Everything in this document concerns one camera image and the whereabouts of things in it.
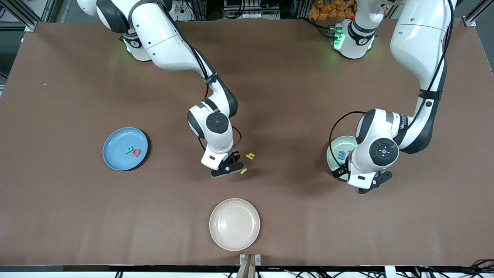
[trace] pile of orange objects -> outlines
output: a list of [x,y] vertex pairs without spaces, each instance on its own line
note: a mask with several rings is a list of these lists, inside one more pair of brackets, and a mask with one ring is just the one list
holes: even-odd
[[350,18],[357,12],[355,0],[314,0],[309,10],[309,19],[327,19],[331,17]]

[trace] white plate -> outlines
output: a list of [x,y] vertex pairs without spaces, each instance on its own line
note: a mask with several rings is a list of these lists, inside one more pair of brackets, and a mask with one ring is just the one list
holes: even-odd
[[237,198],[224,200],[211,213],[209,232],[219,247],[240,251],[251,246],[259,235],[261,220],[251,203]]

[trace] brown table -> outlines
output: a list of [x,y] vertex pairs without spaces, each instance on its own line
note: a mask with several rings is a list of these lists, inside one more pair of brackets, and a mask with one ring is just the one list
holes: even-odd
[[[493,75],[477,33],[457,22],[430,146],[402,154],[366,195],[326,164],[333,123],[374,107],[413,114],[419,84],[391,56],[396,21],[348,60],[303,21],[180,23],[237,96],[232,122],[248,168],[211,179],[186,122],[204,94],[196,72],[134,60],[102,24],[40,23],[27,33],[0,99],[0,264],[470,265],[494,257]],[[355,132],[359,116],[335,135]],[[137,170],[108,168],[114,130],[145,131]],[[257,241],[225,251],[213,208],[243,198]]]

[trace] blue plate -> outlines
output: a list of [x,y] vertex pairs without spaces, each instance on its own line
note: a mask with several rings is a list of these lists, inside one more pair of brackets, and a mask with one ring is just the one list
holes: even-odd
[[130,170],[141,163],[148,153],[148,139],[137,128],[121,128],[113,132],[103,145],[103,160],[108,167]]

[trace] round plate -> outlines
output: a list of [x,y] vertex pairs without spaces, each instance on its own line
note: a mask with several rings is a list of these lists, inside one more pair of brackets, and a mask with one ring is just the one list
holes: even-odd
[[114,170],[126,171],[139,165],[147,152],[148,139],[142,131],[131,127],[121,128],[106,139],[103,145],[103,160]]
[[211,213],[209,232],[219,247],[240,251],[254,243],[261,227],[259,214],[251,203],[228,199],[219,203]]
[[[331,147],[333,147],[333,154],[336,157],[337,161],[341,164],[345,163],[346,157],[349,154],[349,150],[353,150],[358,146],[357,144],[357,139],[355,139],[354,136],[341,136],[333,140],[331,142]],[[345,157],[343,159],[340,159],[340,151],[345,152]],[[326,160],[328,161],[328,166],[331,169],[331,171],[334,171],[338,169],[339,165],[337,162],[334,160],[334,158],[331,156],[331,151],[328,150],[326,152]],[[347,181],[348,180],[348,174],[345,174],[340,177],[340,179]]]

